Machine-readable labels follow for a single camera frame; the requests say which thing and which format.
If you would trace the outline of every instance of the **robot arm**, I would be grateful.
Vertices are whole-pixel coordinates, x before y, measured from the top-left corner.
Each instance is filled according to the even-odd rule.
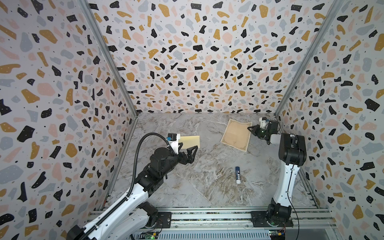
[[[272,226],[288,222],[291,216],[291,199],[296,175],[306,160],[305,138],[281,133],[279,158],[281,160],[279,183],[266,214],[266,220]]]
[[[163,184],[164,176],[178,163],[193,163],[197,146],[179,152],[179,134],[168,134],[170,149],[160,147],[149,158],[150,163],[135,178],[135,185],[129,197],[129,190],[115,201],[103,214],[87,223],[83,228],[74,226],[67,234],[67,240],[126,239],[143,227],[157,227],[158,210],[147,199]]]

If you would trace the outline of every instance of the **electric wire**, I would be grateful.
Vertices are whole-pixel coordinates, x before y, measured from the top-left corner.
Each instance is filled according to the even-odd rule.
[[[297,238],[299,237],[299,232],[300,232],[299,217],[298,217],[298,215],[297,215],[297,212],[296,212],[295,207],[293,206],[293,204],[292,204],[292,202],[291,202],[291,200],[290,200],[290,198],[289,198],[289,193],[288,193],[288,191],[289,191],[289,185],[291,184],[292,173],[293,173],[293,168],[291,169],[291,177],[289,178],[288,189],[287,189],[287,196],[288,196],[289,203],[290,203],[291,206],[293,207],[293,209],[294,209],[294,211],[295,211],[295,213],[296,213],[296,217],[297,217],[297,236],[296,236],[296,240],[297,240]]]
[[[158,133],[155,133],[155,132],[150,132],[150,133],[147,133],[145,134],[139,141],[139,143],[137,144],[137,148],[136,148],[136,152],[135,152],[135,158],[134,158],[134,162],[133,162],[133,170],[132,170],[132,182],[131,182],[131,186],[129,188],[129,191],[127,193],[127,195],[122,198],[111,210],[107,209],[107,213],[95,224],[93,225],[87,232],[84,233],[84,235],[82,235],[79,240],[83,240],[84,238],[86,238],[92,231],[94,231],[95,229],[97,229],[98,226],[100,226],[100,224],[102,222],[104,222],[104,220],[106,220],[116,209],[118,209],[118,207],[120,207],[125,201],[128,200],[129,196],[131,195],[132,193],[132,190],[133,190],[133,187],[135,185],[135,178],[136,178],[136,169],[137,169],[137,159],[138,159],[138,156],[139,156],[139,151],[140,151],[140,146],[141,144],[143,143],[143,141],[151,136],[151,135],[154,135],[154,136],[158,136],[160,137],[166,144],[167,144],[167,147],[169,148],[170,152],[171,152],[171,155],[174,156],[175,155],[175,152],[173,151],[172,147],[170,146],[169,142],[167,139],[165,139],[162,135],[158,134]]]

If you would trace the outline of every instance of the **glue stick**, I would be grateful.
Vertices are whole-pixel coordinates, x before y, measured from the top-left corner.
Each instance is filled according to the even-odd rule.
[[[235,170],[236,170],[236,183],[240,184],[241,183],[241,181],[240,181],[240,168],[236,167]]]

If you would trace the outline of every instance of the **black cable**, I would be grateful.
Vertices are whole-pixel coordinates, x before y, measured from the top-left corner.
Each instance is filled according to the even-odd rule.
[[[297,238],[299,237],[299,232],[300,232],[299,217],[298,217],[298,215],[297,215],[297,212],[296,212],[295,207],[293,206],[291,200],[289,199],[289,193],[288,193],[288,191],[289,191],[289,185],[291,184],[292,173],[293,173],[293,169],[291,169],[291,177],[289,178],[288,189],[287,189],[287,196],[288,196],[289,203],[291,204],[291,206],[292,206],[293,209],[295,210],[296,217],[297,217],[297,236],[296,236],[296,240],[297,240]]]
[[[160,229],[160,231],[159,231],[159,233],[158,233],[158,234],[160,234],[160,233],[161,233],[161,231],[163,230],[163,227],[164,227],[164,223],[163,223],[163,221],[162,221],[161,219],[158,219],[158,220],[160,220],[160,221],[161,221],[161,229]]]
[[[151,232],[151,231],[153,231],[153,230],[155,230],[156,228],[157,228],[157,225],[158,225],[159,223],[158,223],[158,221],[156,220],[156,226],[154,227],[154,228],[152,228],[151,230],[149,230],[149,231],[146,231],[146,233],[149,233],[149,232]]]
[[[135,152],[135,158],[134,158],[134,162],[133,162],[133,170],[132,170],[132,182],[131,182],[131,186],[129,188],[129,191],[127,193],[127,195],[120,200],[120,202],[118,202],[110,211],[108,211],[95,225],[93,225],[86,233],[84,233],[83,236],[80,237],[79,240],[83,240],[85,237],[87,237],[93,230],[95,230],[97,228],[97,226],[99,226],[105,219],[107,219],[118,207],[120,207],[128,198],[129,196],[131,195],[132,193],[132,190],[133,190],[133,187],[135,186],[135,178],[136,178],[136,168],[137,168],[137,158],[139,156],[139,151],[140,151],[140,146],[141,144],[143,143],[143,141],[151,136],[151,135],[155,135],[155,136],[158,136],[160,137],[161,139],[164,140],[164,142],[167,144],[167,147],[169,148],[170,152],[171,152],[171,155],[174,156],[175,155],[175,152],[173,151],[172,147],[170,146],[169,142],[167,141],[167,139],[165,139],[162,135],[158,134],[158,133],[155,133],[155,132],[150,132],[150,133],[147,133],[145,134],[139,141],[139,143],[137,144],[137,148],[136,148],[136,152]]]

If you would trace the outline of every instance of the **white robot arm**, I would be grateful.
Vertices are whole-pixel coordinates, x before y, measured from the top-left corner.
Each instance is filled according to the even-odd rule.
[[[161,137],[168,148],[160,147],[150,157],[150,163],[136,177],[137,157],[143,140],[151,135]],[[197,146],[179,152],[180,134],[168,134],[165,139],[157,133],[146,134],[138,143],[131,188],[114,202],[105,212],[83,228],[74,226],[67,233],[67,240],[120,240],[127,239],[138,229],[159,227],[158,210],[147,199],[163,184],[163,178],[178,164],[193,163]]]

